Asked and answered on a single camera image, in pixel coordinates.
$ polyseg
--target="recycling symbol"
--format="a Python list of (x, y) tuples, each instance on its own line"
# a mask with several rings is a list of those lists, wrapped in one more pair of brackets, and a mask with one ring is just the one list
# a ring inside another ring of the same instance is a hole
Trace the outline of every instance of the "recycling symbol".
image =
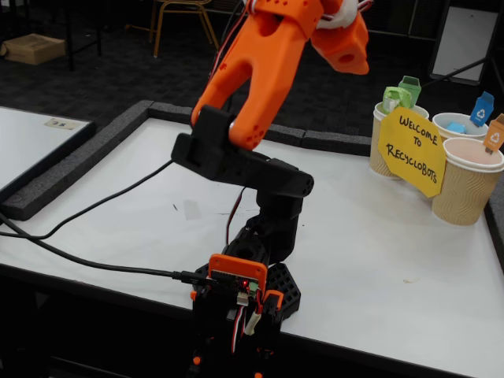
[(494, 135), (492, 135), (490, 137), (490, 140), (493, 142), (493, 143), (498, 143), (499, 140), (501, 140), (501, 136), (498, 132), (496, 132)]

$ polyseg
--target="paper cup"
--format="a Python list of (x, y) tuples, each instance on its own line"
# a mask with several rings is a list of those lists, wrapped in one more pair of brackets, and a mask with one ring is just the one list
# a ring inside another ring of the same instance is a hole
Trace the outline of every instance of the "paper cup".
[(475, 224), (504, 171), (504, 155), (500, 151), (488, 154), (477, 139), (451, 138), (443, 145), (447, 170), (432, 211), (451, 224)]
[[(391, 170), (387, 167), (387, 163), (382, 158), (380, 152), (378, 151), (378, 139), (380, 137), (380, 125), (381, 121), (387, 116), (384, 113), (384, 108), (382, 107), (383, 103), (380, 102), (376, 104), (374, 112), (372, 112), (374, 116), (374, 120), (372, 123), (372, 138), (371, 138), (371, 159), (369, 165), (371, 169), (378, 173), (381, 176), (388, 177), (393, 180), (400, 180)], [(420, 114), (422, 117), (428, 119), (428, 111), (420, 106), (415, 106), (412, 108), (412, 111)]]
[[(465, 114), (460, 113), (437, 114), (436, 116), (434, 116), (434, 118), (432, 118), (432, 122), (437, 126), (442, 141), (445, 141), (449, 138), (484, 140), (488, 131), (488, 126), (486, 124), (479, 128), (471, 121), (470, 116), (466, 116)], [(451, 122), (463, 124), (467, 131), (467, 134), (461, 134), (460, 132), (451, 132), (450, 130), (447, 130), (447, 127)]]

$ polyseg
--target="chair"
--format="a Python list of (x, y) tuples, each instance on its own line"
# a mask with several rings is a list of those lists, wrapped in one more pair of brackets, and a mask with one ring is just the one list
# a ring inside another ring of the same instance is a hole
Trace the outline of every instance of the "chair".
[[(210, 19), (208, 18), (208, 13), (205, 10), (204, 5), (208, 4), (212, 0), (154, 0), (154, 4), (152, 6), (152, 18), (150, 20), (150, 33), (149, 33), (149, 41), (152, 42), (152, 37), (154, 33), (156, 33), (156, 44), (154, 46), (154, 57), (158, 57), (159, 52), (159, 42), (161, 40), (161, 28), (163, 26), (163, 16), (165, 13), (194, 13), (199, 15), (199, 19), (202, 22), (203, 29), (205, 29), (206, 38), (208, 38), (208, 42), (210, 44), (214, 44), (217, 49), (219, 49), (219, 42), (217, 41), (217, 37), (213, 32), (212, 24), (210, 23)], [(158, 10), (158, 3), (161, 2), (161, 9), (159, 9), (159, 18), (157, 21), (157, 30), (154, 28), (156, 26), (156, 13)], [(171, 5), (176, 4), (179, 6), (186, 6), (184, 9), (174, 9), (167, 10), (166, 8)]]

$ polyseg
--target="white tabletop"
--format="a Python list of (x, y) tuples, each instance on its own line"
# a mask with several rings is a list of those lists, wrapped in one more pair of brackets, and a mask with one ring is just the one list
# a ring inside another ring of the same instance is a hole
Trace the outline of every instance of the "white tabletop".
[[(48, 126), (67, 121), (72, 130)], [(89, 123), (0, 107), (0, 191)]]
[[(188, 131), (148, 120), (22, 226), (45, 233), (134, 183), (169, 160), (176, 135)], [(366, 157), (267, 141), (258, 152), (315, 178), (286, 261), (301, 307), (283, 332), (468, 376), (502, 376), (504, 277), (483, 218), (468, 228), (444, 224), (414, 188), (371, 173)], [(239, 190), (172, 165), (48, 242), (107, 264), (197, 269), (222, 251)], [(258, 213), (254, 200), (246, 190), (232, 235)], [(0, 263), (191, 308), (187, 285), (80, 266), (24, 240), (0, 239)]]

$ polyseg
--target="blue recycling flag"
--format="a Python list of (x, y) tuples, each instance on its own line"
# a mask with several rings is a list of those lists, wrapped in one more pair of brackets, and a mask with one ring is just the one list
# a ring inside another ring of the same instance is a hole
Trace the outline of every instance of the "blue recycling flag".
[(476, 106), (471, 114), (471, 121), (478, 127), (483, 126), (488, 118), (490, 118), (491, 112), (494, 111), (494, 96), (488, 92), (483, 92), (481, 97), (476, 101)]

